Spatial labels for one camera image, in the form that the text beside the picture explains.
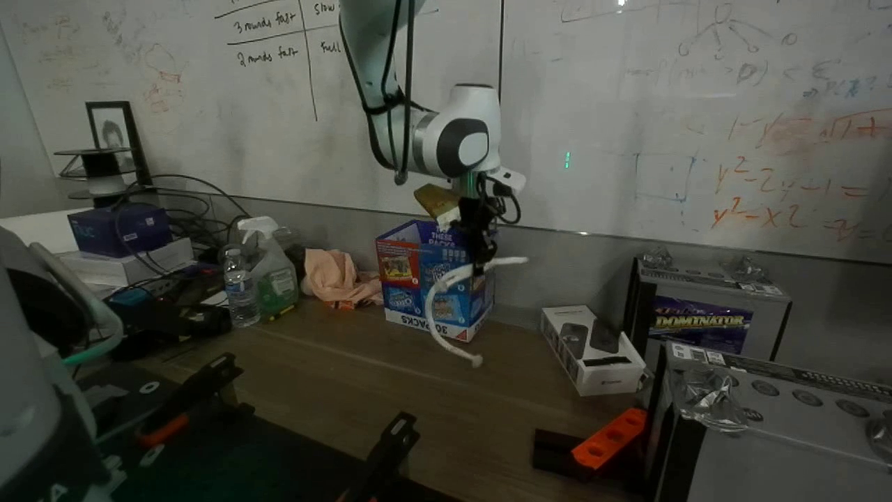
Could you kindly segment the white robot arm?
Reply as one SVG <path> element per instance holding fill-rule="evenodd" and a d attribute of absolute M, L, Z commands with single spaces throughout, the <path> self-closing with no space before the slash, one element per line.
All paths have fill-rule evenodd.
<path fill-rule="evenodd" d="M 374 154 L 396 169 L 473 187 L 498 178 L 498 98 L 489 87 L 459 84 L 443 111 L 411 104 L 396 81 L 392 42 L 411 28 L 424 0 L 340 0 L 340 37 L 362 101 Z M 50 376 L 7 271 L 0 267 L 0 491 L 47 496 L 52 486 L 82 496 L 105 480 L 91 431 L 74 401 Z"/>

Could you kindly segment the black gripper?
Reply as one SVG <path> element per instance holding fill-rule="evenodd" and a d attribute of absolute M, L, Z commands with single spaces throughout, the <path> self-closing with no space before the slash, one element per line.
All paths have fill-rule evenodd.
<path fill-rule="evenodd" d="M 478 277 L 488 271 L 489 258 L 496 256 L 496 226 L 492 226 L 489 203 L 485 197 L 461 197 L 459 229 L 461 229 L 461 242 L 470 251 L 468 256 L 470 277 Z"/>

